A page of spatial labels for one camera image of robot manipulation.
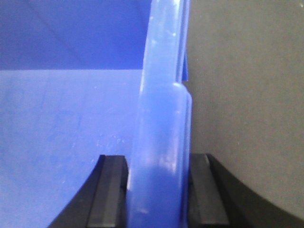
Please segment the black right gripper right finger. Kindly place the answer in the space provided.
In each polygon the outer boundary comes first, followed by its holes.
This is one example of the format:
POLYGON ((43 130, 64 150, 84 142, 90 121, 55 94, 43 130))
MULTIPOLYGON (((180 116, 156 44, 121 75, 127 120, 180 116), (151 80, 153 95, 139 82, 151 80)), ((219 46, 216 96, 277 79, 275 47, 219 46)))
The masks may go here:
POLYGON ((189 228, 251 228, 234 207, 224 204, 210 163, 204 154, 190 155, 189 228))

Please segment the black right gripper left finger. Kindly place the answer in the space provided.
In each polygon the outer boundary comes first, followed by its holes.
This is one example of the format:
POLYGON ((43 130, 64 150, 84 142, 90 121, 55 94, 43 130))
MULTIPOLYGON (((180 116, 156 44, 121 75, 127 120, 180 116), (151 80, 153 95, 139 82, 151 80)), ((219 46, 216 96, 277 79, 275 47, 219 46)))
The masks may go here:
POLYGON ((85 183, 49 227, 126 227, 127 180, 128 166, 124 156, 99 156, 85 183))

